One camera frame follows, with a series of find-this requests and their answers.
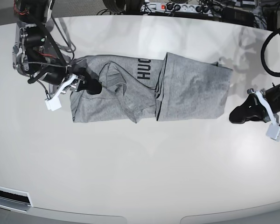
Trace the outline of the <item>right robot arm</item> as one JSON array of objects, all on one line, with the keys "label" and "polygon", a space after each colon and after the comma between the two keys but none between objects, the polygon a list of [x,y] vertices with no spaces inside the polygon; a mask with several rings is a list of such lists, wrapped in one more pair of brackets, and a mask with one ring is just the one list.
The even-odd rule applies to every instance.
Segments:
[{"label": "right robot arm", "polygon": [[102,91],[101,83],[91,77],[85,68],[79,68],[74,58],[66,61],[49,30],[52,0],[15,0],[14,13],[18,15],[13,68],[28,77],[28,83],[46,82],[62,92],[87,91],[96,95]]}]

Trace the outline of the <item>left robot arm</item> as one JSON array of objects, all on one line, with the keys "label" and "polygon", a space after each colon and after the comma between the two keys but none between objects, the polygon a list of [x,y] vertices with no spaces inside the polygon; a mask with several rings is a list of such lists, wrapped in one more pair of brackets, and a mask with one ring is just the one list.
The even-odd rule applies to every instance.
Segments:
[{"label": "left robot arm", "polygon": [[[273,116],[279,120],[277,113],[280,112],[280,84],[272,88],[260,90],[264,100],[270,105]],[[260,103],[254,89],[247,90],[248,97],[245,102],[237,106],[229,115],[229,121],[233,124],[243,124],[247,121],[271,121],[267,109]]]}]

